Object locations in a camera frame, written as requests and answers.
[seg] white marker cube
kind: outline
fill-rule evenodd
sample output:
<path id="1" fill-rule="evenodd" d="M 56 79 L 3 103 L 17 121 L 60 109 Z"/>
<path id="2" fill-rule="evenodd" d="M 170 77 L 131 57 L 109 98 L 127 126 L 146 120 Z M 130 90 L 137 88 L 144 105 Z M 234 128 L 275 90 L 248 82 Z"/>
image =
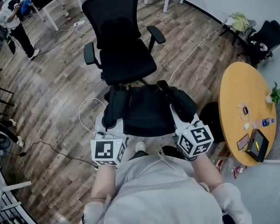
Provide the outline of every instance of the white marker cube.
<path id="1" fill-rule="evenodd" d="M 191 158 L 206 153 L 213 141 L 214 138 L 208 125 L 189 126 L 179 136 L 177 145 L 186 157 Z"/>
<path id="2" fill-rule="evenodd" d="M 119 165 L 125 150 L 126 146 L 122 139 L 91 140 L 91 157 L 99 166 Z"/>

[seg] person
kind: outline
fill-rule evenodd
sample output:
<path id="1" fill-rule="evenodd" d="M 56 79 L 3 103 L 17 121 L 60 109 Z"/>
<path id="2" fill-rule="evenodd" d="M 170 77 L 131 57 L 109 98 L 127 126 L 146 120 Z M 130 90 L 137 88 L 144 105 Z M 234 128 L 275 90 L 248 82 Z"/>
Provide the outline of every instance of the person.
<path id="1" fill-rule="evenodd" d="M 9 121 L 6 120 L 0 120 L 0 131 L 5 133 L 11 141 L 19 145 L 20 147 L 24 147 L 24 142 L 21 136 L 16 136 L 13 132 L 11 132 L 8 127 L 16 127 L 17 122 L 15 122 L 13 119 L 10 119 Z"/>
<path id="2" fill-rule="evenodd" d="M 33 3 L 31 2 L 31 0 L 24 0 L 23 6 L 21 8 L 22 15 L 23 16 L 29 16 L 31 11 L 35 12 L 35 9 L 33 7 Z"/>
<path id="3" fill-rule="evenodd" d="M 8 12 L 2 10 L 3 4 L 3 0 L 0 0 L 0 26 L 6 28 L 9 34 L 19 41 L 28 58 L 33 59 L 38 55 L 39 49 L 34 50 L 19 18 L 16 16 L 20 7 Z"/>
<path id="4" fill-rule="evenodd" d="M 134 157 L 117 170 L 98 167 L 85 224 L 225 224 L 227 217 L 230 223 L 252 223 L 239 190 L 223 183 L 206 154 L 189 162 L 175 147 L 158 155 L 145 151 L 139 142 Z"/>

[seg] black pants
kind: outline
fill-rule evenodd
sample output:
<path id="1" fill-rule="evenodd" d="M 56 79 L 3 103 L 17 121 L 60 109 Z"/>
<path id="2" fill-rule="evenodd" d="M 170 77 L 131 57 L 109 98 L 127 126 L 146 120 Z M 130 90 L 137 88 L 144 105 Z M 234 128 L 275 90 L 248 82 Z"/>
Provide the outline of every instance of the black pants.
<path id="1" fill-rule="evenodd" d="M 11 121 L 0 120 L 0 131 L 5 133 L 13 142 L 17 143 L 18 137 L 11 132 L 7 127 L 11 127 L 13 123 Z"/>
<path id="2" fill-rule="evenodd" d="M 175 158 L 178 158 L 178 159 L 184 159 L 184 157 L 183 157 L 182 154 L 177 150 L 176 147 L 173 147 L 173 146 L 164 146 L 164 147 L 162 147 L 162 149 L 163 149 L 163 153 L 164 153 L 166 156 L 175 157 Z M 140 151 L 138 151 L 132 158 L 130 158 L 129 160 L 136 159 L 136 158 L 140 158 L 140 157 L 143 157 L 143 156 L 148 156 L 148 155 L 149 155 L 148 153 L 145 153 L 144 151 L 140 150 Z"/>
<path id="3" fill-rule="evenodd" d="M 34 48 L 32 47 L 22 24 L 13 29 L 10 35 L 19 41 L 28 58 L 33 56 Z"/>

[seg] wooden table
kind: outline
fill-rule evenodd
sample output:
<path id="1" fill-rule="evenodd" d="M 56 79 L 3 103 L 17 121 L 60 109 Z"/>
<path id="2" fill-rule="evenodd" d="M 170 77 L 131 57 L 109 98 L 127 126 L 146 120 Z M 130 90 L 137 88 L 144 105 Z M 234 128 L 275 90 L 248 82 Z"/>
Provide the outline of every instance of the wooden table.
<path id="1" fill-rule="evenodd" d="M 246 166 L 254 166 L 258 162 L 245 152 L 239 151 L 237 142 L 247 133 L 251 136 L 254 121 L 265 118 L 275 119 L 275 122 L 269 127 L 260 128 L 269 140 L 266 156 L 269 154 L 275 139 L 276 108 L 274 103 L 266 103 L 266 96 L 270 93 L 271 90 L 262 75 L 244 62 L 231 64 L 223 75 L 219 95 L 221 128 L 230 152 Z M 250 125 L 247 130 L 244 130 L 246 122 L 239 116 L 238 106 L 241 103 L 246 103 L 250 111 Z"/>

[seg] yellow cloth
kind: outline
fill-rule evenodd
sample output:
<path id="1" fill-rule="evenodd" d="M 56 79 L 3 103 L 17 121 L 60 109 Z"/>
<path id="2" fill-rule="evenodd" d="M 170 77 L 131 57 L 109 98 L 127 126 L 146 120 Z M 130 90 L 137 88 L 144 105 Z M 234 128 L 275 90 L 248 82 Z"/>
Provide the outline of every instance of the yellow cloth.
<path id="1" fill-rule="evenodd" d="M 234 18 L 234 22 L 232 24 L 232 27 L 240 32 L 245 32 L 250 25 L 248 19 L 246 19 L 245 15 L 242 13 L 234 13 L 232 14 L 232 17 Z"/>

